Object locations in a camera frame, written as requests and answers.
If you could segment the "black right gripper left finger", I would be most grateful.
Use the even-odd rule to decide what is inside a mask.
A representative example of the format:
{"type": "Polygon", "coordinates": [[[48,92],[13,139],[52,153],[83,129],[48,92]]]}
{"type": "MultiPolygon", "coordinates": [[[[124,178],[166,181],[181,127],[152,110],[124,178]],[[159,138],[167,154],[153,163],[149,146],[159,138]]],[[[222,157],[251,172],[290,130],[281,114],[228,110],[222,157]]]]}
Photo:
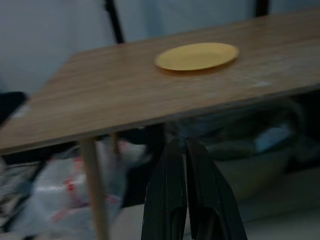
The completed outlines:
{"type": "Polygon", "coordinates": [[[177,139],[164,148],[146,188],[142,240],[181,240],[187,215],[184,159],[177,139]]]}

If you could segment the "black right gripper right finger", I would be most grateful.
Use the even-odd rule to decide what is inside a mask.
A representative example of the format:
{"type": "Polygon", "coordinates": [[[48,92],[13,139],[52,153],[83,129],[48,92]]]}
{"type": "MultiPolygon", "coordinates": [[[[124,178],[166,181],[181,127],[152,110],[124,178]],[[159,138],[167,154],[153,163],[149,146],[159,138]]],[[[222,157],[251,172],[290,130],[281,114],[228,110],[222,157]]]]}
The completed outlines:
{"type": "Polygon", "coordinates": [[[245,240],[235,195],[206,147],[185,140],[187,198],[193,240],[245,240]]]}

